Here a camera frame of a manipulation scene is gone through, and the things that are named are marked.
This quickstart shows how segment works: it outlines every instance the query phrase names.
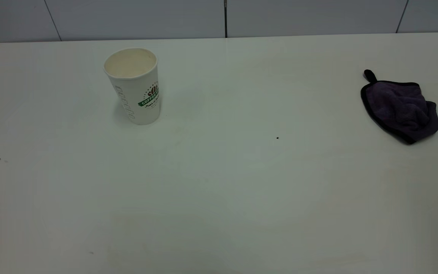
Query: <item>table surface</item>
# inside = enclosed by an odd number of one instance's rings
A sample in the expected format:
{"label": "table surface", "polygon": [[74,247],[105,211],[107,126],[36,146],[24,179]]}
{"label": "table surface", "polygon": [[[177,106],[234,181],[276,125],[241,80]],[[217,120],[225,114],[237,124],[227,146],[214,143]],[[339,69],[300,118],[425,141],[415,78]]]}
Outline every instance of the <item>table surface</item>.
{"label": "table surface", "polygon": [[364,69],[438,106],[438,33],[0,44],[0,274],[438,274],[438,132],[379,128]]}

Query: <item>cloth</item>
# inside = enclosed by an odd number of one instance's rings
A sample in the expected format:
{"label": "cloth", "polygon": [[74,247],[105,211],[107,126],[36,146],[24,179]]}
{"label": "cloth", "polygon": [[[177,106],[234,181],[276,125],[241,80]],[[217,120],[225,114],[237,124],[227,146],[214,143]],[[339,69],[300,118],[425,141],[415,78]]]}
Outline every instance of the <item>cloth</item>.
{"label": "cloth", "polygon": [[438,130],[436,104],[426,101],[417,83],[378,81],[365,70],[370,84],[361,90],[368,114],[388,132],[413,144]]}

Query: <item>wall seam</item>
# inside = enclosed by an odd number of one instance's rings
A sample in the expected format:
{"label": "wall seam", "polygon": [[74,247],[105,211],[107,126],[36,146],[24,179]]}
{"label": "wall seam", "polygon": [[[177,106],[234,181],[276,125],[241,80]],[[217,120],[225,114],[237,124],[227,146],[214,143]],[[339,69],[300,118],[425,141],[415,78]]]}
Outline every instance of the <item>wall seam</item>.
{"label": "wall seam", "polygon": [[57,35],[59,36],[60,41],[62,41],[62,38],[60,37],[59,30],[57,29],[54,18],[52,17],[52,13],[50,12],[50,9],[48,8],[47,0],[43,0],[43,2],[45,2],[45,6],[47,7],[48,14],[50,14],[50,19],[52,19],[52,23],[54,23],[54,28],[57,31]]}
{"label": "wall seam", "polygon": [[398,33],[398,30],[400,29],[400,25],[402,24],[403,16],[405,15],[406,7],[408,6],[408,1],[406,0],[405,7],[403,8],[403,12],[401,13],[400,22],[398,22],[397,31],[395,33]]}

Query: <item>white wall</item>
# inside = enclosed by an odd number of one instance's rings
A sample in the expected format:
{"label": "white wall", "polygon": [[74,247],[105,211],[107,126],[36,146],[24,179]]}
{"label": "white wall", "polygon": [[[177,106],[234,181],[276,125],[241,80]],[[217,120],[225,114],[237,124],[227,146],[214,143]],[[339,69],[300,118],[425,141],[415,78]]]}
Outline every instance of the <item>white wall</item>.
{"label": "white wall", "polygon": [[406,0],[229,0],[228,36],[395,33]]}
{"label": "white wall", "polygon": [[47,0],[62,40],[224,37],[223,0]]}
{"label": "white wall", "polygon": [[438,0],[409,0],[398,32],[438,32]]}
{"label": "white wall", "polygon": [[0,42],[58,40],[43,0],[0,0]]}

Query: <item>white paper cup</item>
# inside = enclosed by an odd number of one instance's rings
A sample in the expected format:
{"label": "white paper cup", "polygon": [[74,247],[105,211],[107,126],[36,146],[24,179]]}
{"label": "white paper cup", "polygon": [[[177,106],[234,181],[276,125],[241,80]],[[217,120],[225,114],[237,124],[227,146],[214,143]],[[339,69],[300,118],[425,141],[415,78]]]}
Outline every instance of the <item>white paper cup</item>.
{"label": "white paper cup", "polygon": [[104,62],[104,72],[133,123],[146,125],[160,116],[158,59],[153,52],[143,48],[117,51]]}

